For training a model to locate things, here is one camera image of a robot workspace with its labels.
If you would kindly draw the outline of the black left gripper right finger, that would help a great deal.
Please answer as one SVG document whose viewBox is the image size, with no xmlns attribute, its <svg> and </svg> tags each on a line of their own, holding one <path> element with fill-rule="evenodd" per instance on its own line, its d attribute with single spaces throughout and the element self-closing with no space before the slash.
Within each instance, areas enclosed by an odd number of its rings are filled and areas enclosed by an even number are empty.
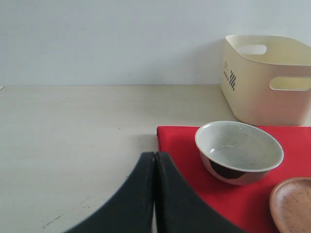
<svg viewBox="0 0 311 233">
<path fill-rule="evenodd" d="M 244 232 L 196 194 L 166 152 L 155 154 L 155 218 L 158 233 Z"/>
</svg>

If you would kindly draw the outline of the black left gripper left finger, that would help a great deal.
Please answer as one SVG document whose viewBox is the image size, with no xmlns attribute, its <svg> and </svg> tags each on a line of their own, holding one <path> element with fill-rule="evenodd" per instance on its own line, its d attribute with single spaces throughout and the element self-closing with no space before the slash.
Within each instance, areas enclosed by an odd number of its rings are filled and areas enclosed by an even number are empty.
<svg viewBox="0 0 311 233">
<path fill-rule="evenodd" d="M 155 153 L 140 155 L 117 192 L 68 233 L 150 233 L 153 221 Z"/>
</svg>

